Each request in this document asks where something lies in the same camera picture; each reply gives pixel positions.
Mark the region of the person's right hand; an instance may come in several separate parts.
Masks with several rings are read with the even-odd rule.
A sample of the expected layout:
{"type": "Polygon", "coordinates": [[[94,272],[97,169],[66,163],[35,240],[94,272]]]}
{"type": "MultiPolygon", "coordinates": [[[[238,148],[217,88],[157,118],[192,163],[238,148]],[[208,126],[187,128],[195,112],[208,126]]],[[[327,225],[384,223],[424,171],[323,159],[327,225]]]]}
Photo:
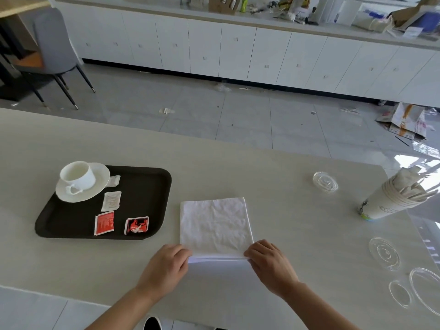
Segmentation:
{"type": "Polygon", "coordinates": [[[263,239],[251,244],[248,249],[259,251],[259,263],[252,269],[265,287],[282,299],[282,290],[288,283],[300,282],[293,266],[283,252],[263,239]]]}

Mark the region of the person's left hand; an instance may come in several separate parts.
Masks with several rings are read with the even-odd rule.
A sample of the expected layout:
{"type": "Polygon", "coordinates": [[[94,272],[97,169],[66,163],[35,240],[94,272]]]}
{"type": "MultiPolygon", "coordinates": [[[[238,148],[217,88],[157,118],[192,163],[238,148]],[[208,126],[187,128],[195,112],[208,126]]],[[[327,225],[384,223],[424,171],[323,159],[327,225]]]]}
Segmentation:
{"type": "Polygon", "coordinates": [[[187,249],[181,244],[165,244],[150,259],[136,287],[157,290],[166,296],[177,286],[188,271],[189,264],[181,265],[180,250],[187,249]]]}

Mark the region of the white paper napkin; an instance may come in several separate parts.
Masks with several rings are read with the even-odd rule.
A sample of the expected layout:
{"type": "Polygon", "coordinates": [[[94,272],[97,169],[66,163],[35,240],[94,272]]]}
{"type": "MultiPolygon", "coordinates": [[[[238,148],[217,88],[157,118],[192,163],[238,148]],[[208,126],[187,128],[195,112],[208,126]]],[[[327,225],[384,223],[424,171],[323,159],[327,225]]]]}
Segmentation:
{"type": "Polygon", "coordinates": [[[180,203],[179,242],[192,251],[188,263],[246,261],[254,243],[245,198],[180,203]]]}

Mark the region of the person's left forearm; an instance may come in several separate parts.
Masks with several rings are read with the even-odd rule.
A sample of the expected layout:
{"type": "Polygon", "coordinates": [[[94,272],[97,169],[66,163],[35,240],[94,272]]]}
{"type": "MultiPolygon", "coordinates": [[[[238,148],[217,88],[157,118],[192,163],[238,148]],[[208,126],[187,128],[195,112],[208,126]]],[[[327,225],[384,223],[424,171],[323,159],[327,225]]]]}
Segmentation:
{"type": "Polygon", "coordinates": [[[157,290],[135,287],[84,330],[134,330],[162,297],[157,290]]]}

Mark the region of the person's right forearm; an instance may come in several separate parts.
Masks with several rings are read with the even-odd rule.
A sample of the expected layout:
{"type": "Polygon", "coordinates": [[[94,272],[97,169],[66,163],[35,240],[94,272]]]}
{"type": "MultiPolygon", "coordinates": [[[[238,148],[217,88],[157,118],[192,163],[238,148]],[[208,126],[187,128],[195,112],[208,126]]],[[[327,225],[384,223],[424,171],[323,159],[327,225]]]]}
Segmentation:
{"type": "Polygon", "coordinates": [[[282,293],[282,299],[308,330],[361,330],[315,294],[305,283],[288,283],[282,293]]]}

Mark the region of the black and red sachet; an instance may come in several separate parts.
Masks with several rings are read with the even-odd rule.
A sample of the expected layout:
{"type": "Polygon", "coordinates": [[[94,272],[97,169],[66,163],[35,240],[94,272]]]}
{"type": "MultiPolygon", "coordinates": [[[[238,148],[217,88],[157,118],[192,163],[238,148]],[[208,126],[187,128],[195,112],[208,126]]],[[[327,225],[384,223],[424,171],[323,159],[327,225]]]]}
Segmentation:
{"type": "Polygon", "coordinates": [[[128,218],[124,225],[124,235],[146,233],[149,228],[149,216],[128,218]]]}

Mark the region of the black plastic tray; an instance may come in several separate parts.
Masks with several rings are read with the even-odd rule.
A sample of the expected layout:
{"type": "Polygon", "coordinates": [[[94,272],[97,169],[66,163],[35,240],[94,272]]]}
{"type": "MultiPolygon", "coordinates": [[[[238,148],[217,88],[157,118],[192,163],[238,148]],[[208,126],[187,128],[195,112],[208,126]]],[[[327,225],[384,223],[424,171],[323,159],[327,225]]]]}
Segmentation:
{"type": "Polygon", "coordinates": [[[121,176],[116,187],[102,188],[91,197],[78,194],[63,201],[53,194],[36,219],[35,232],[43,238],[143,240],[155,235],[164,221],[172,177],[162,168],[108,165],[109,176],[121,176]],[[114,214],[114,231],[94,235],[95,217],[106,192],[120,191],[120,207],[114,214]],[[143,233],[124,234],[129,218],[149,217],[143,233]]]}

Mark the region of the white sachet with red print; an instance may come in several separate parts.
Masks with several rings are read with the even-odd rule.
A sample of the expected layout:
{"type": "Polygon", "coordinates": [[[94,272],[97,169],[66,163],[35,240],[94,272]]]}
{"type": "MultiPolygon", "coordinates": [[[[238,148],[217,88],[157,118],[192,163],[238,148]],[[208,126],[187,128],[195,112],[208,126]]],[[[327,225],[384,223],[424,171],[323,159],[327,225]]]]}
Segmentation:
{"type": "Polygon", "coordinates": [[[101,212],[118,210],[120,207],[121,191],[106,192],[102,203],[101,212]]]}

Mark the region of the small clear plastic lid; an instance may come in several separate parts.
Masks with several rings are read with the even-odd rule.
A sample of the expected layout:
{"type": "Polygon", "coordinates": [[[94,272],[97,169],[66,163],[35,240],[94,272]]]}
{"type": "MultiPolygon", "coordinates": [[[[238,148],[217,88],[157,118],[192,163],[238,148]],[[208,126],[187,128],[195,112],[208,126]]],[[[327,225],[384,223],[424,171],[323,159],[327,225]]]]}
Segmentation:
{"type": "Polygon", "coordinates": [[[318,189],[327,193],[333,193],[339,188],[337,181],[326,172],[316,172],[312,181],[318,189]]]}
{"type": "Polygon", "coordinates": [[[410,308],[413,297],[408,289],[399,281],[391,281],[388,285],[393,300],[403,308],[410,308]]]}

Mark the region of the white ceramic saucer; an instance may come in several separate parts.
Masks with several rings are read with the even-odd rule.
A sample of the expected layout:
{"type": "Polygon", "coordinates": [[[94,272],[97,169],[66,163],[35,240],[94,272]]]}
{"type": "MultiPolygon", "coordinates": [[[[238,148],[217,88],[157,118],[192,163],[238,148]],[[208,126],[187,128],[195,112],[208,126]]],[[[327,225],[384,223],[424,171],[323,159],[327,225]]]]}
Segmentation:
{"type": "Polygon", "coordinates": [[[96,177],[95,185],[89,190],[85,190],[80,194],[69,195],[65,191],[66,184],[59,178],[55,188],[55,193],[60,200],[68,203],[78,203],[91,199],[105,188],[110,178],[109,169],[107,168],[107,166],[101,163],[91,162],[89,164],[91,165],[91,169],[96,177]]]}

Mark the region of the white ceramic cup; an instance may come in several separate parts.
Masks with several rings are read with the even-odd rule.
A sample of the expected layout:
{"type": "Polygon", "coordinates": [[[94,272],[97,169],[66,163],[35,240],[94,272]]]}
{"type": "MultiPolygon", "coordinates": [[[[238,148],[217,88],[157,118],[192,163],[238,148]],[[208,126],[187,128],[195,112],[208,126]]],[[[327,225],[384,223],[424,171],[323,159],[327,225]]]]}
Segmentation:
{"type": "Polygon", "coordinates": [[[59,177],[66,184],[65,191],[69,195],[80,194],[96,183],[91,165],[85,161],[75,161],[64,166],[59,177]]]}

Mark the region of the large clear plastic lid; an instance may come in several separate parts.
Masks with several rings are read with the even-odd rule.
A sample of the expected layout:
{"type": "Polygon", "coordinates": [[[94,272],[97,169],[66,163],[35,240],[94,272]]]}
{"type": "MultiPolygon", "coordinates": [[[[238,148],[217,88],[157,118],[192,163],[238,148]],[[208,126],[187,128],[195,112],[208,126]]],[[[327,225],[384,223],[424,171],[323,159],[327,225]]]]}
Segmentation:
{"type": "Polygon", "coordinates": [[[411,270],[409,281],[420,303],[440,317],[440,276],[428,269],[417,267],[411,270]]]}

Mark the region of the bundle of wooden stirrers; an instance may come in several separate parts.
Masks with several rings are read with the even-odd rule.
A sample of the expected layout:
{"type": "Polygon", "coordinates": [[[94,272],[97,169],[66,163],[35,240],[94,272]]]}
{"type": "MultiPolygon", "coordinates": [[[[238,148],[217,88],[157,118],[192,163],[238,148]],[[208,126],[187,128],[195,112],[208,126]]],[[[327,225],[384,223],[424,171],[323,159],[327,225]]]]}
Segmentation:
{"type": "Polygon", "coordinates": [[[428,172],[420,166],[401,168],[392,178],[401,196],[414,202],[424,202],[440,195],[440,173],[428,172]]]}

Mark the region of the white cabinet row with counter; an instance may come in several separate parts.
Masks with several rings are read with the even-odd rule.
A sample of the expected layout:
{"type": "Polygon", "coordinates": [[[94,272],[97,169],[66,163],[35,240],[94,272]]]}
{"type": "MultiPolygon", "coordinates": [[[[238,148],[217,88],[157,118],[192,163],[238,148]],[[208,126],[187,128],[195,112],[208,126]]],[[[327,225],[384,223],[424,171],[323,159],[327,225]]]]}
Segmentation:
{"type": "Polygon", "coordinates": [[[440,108],[440,42],[110,0],[55,0],[79,57],[440,108]]]}

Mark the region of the grey chair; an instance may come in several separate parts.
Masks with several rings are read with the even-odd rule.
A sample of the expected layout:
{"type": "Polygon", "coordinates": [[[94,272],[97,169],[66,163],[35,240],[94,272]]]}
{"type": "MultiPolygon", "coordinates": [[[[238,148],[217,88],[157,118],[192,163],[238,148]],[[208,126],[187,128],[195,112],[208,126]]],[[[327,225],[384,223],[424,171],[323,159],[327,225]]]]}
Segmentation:
{"type": "Polygon", "coordinates": [[[68,92],[69,87],[63,79],[63,74],[76,69],[94,93],[96,93],[96,90],[80,66],[79,59],[69,40],[61,11],[57,8],[45,9],[43,13],[35,17],[32,27],[38,51],[13,63],[13,67],[20,72],[25,83],[43,106],[46,107],[47,105],[36,87],[31,83],[29,75],[51,76],[76,110],[79,110],[68,92]]]}

